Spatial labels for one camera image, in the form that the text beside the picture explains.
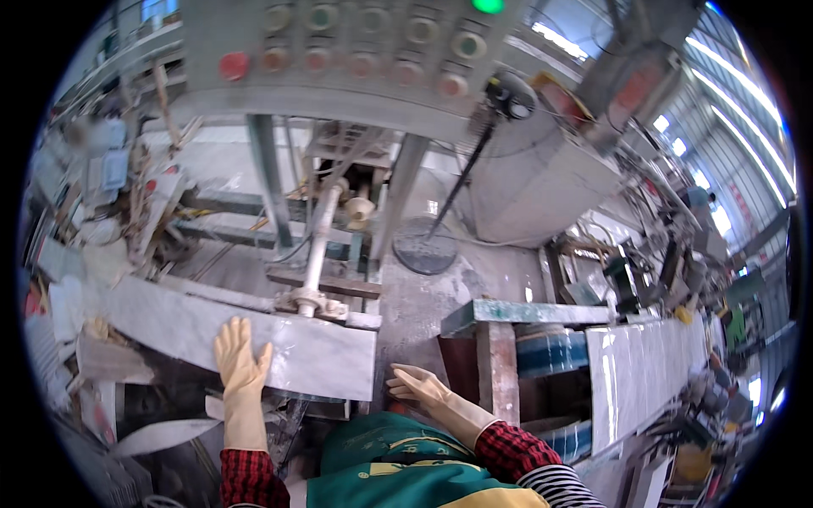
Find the yellow rubber glove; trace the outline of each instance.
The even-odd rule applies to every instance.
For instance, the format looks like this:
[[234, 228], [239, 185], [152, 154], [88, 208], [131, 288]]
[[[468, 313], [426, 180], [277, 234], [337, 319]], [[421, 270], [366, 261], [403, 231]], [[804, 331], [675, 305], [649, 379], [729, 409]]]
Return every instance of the yellow rubber glove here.
[[263, 346], [257, 361], [251, 353], [251, 324], [233, 317], [215, 339], [215, 359], [223, 380], [224, 448], [268, 453], [260, 395], [271, 365], [273, 347]]
[[480, 434], [498, 421], [487, 410], [448, 389], [432, 372], [400, 363], [391, 367], [395, 379], [387, 381], [389, 394], [397, 399], [419, 401], [432, 418], [469, 449], [474, 450]]

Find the control panel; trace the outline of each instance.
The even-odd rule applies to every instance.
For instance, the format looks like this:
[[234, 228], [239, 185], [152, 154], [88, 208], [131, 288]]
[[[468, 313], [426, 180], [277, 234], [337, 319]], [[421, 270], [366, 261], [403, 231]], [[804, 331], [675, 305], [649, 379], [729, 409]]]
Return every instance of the control panel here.
[[202, 112], [310, 116], [456, 141], [528, 0], [188, 0]]

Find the blue roller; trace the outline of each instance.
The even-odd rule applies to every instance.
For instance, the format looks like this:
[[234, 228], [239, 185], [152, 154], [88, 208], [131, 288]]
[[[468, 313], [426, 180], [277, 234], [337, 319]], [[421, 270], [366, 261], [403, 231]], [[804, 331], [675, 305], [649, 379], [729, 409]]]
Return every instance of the blue roller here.
[[593, 447], [593, 421], [572, 423], [552, 431], [539, 432], [536, 436], [559, 454], [562, 462], [570, 464]]
[[556, 332], [516, 342], [516, 370], [519, 377], [575, 371], [579, 367], [586, 367], [587, 362], [584, 332]]

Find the white marble tile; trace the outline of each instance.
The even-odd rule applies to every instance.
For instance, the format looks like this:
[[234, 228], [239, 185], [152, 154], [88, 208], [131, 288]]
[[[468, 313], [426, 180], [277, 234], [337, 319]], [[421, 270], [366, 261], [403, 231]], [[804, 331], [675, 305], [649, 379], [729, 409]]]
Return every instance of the white marble tile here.
[[266, 386], [320, 397], [369, 401], [376, 334], [320, 319], [270, 315], [190, 297], [133, 276], [94, 288], [95, 308], [122, 333], [160, 353], [217, 371], [213, 350], [232, 316], [249, 318], [254, 352], [274, 345]]
[[675, 397], [689, 369], [705, 362], [700, 314], [690, 325], [676, 319], [591, 328], [585, 333], [593, 390], [593, 453], [634, 432]]

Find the round metal disc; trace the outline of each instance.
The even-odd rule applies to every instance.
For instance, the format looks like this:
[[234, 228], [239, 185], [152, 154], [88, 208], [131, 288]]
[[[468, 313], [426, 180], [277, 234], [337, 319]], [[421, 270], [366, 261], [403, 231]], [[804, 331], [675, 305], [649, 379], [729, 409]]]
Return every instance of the round metal disc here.
[[425, 276], [443, 273], [457, 258], [457, 242], [443, 224], [435, 236], [427, 240], [426, 234], [434, 223], [431, 217], [413, 217], [401, 224], [393, 235], [393, 251], [398, 261]]

